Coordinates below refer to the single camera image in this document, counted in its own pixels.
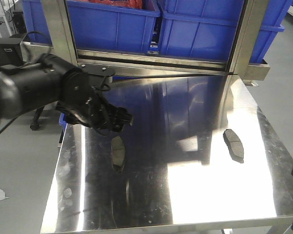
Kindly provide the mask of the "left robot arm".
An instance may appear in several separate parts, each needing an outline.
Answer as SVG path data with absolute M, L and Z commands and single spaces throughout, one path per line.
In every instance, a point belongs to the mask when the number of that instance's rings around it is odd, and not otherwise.
M 122 131 L 133 117 L 125 108 L 108 102 L 108 79 L 115 71 L 96 66 L 86 71 L 64 59 L 42 54 L 31 64 L 0 68 L 0 121 L 13 122 L 19 116 L 57 102 L 57 109 L 72 125 L 110 132 Z

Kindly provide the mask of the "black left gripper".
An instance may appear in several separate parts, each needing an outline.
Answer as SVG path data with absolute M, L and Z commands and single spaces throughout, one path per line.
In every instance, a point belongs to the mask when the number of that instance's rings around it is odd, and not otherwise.
M 56 109 L 71 125 L 80 124 L 94 129 L 119 133 L 125 125 L 132 125 L 133 116 L 125 108 L 116 107 L 100 95 L 68 95 L 57 101 Z

